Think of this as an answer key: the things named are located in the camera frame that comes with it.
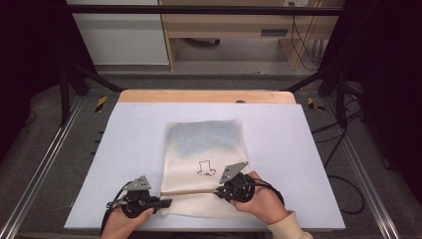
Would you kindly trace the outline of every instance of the cloth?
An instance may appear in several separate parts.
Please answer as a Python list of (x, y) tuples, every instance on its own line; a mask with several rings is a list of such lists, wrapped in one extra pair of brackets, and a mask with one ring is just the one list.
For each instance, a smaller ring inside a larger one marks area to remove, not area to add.
[[(166, 126), (162, 192), (215, 189), (225, 166), (247, 161), (241, 122), (237, 119), (171, 122)], [(248, 173), (248, 167), (242, 170)], [(162, 196), (173, 199), (163, 214), (247, 219), (253, 218), (212, 193)]]
[(313, 236), (304, 232), (296, 219), (296, 213), (292, 212), (285, 219), (268, 225), (267, 228), (273, 233), (274, 239), (312, 239)]

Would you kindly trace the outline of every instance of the white table surface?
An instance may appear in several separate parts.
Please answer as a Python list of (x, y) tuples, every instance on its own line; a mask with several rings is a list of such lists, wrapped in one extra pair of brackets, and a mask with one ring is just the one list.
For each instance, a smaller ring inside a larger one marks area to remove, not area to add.
[[(252, 170), (272, 183), (307, 230), (344, 229), (301, 105), (117, 103), (65, 228), (101, 227), (106, 204), (129, 181), (145, 175), (159, 196), (165, 125), (171, 121), (242, 122)], [(153, 215), (139, 230), (264, 231), (259, 220)]]

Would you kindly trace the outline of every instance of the black curtain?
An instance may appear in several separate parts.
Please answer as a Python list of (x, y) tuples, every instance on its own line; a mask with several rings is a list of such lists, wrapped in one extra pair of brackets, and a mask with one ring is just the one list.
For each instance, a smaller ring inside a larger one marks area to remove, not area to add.
[(46, 4), (67, 3), (0, 3), (0, 160), (29, 115), (31, 98), (60, 82), (64, 58), (97, 72), (72, 14), (49, 12)]
[[(349, 0), (359, 7), (361, 1)], [(363, 86), (364, 109), (380, 136), (385, 155), (400, 170), (422, 202), (422, 4), (418, 0), (379, 0), (349, 46), (341, 69)], [(351, 29), (360, 22), (341, 17), (322, 66), (334, 59)]]

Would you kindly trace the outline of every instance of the metal bracket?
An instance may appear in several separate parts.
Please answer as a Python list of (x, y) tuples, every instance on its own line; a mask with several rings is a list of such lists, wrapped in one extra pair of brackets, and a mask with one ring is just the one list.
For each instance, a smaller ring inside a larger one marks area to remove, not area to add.
[(242, 171), (243, 168), (248, 165), (248, 162), (239, 162), (232, 165), (228, 165), (224, 168), (223, 175), (221, 175), (220, 183), (225, 183), (227, 181), (230, 181), (235, 177), (240, 171)]
[(151, 189), (151, 185), (145, 176), (135, 179), (133, 182), (124, 187), (125, 191), (140, 191)]

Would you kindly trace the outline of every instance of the sleeve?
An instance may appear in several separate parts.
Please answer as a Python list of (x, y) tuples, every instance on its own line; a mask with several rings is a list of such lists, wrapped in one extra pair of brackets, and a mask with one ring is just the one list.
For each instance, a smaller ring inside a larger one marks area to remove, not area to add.
[(268, 225), (268, 229), (273, 233), (274, 239), (312, 239), (313, 236), (304, 232), (296, 219), (296, 213), (292, 212), (285, 219)]

